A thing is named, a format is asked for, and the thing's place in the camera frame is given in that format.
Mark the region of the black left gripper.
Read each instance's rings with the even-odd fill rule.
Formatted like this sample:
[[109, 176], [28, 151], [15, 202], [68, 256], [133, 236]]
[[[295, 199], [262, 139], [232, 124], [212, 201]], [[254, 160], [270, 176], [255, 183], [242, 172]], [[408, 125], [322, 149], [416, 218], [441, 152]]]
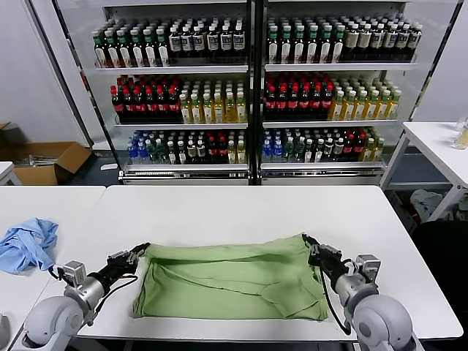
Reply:
[[133, 249], [120, 251], [107, 257], [107, 265], [95, 273], [95, 279], [102, 285], [104, 291], [125, 274], [134, 274], [140, 257], [143, 256], [149, 244], [139, 244]]

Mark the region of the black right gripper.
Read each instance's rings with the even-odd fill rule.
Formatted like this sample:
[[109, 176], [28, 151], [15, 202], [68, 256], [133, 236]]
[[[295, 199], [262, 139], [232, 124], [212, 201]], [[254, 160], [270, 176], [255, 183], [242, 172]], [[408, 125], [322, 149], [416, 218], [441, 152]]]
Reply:
[[322, 269], [322, 272], [330, 279], [331, 284], [349, 272], [349, 268], [341, 261], [340, 250], [327, 244], [321, 244], [317, 239], [308, 234], [301, 235], [305, 246], [309, 250], [308, 264]]

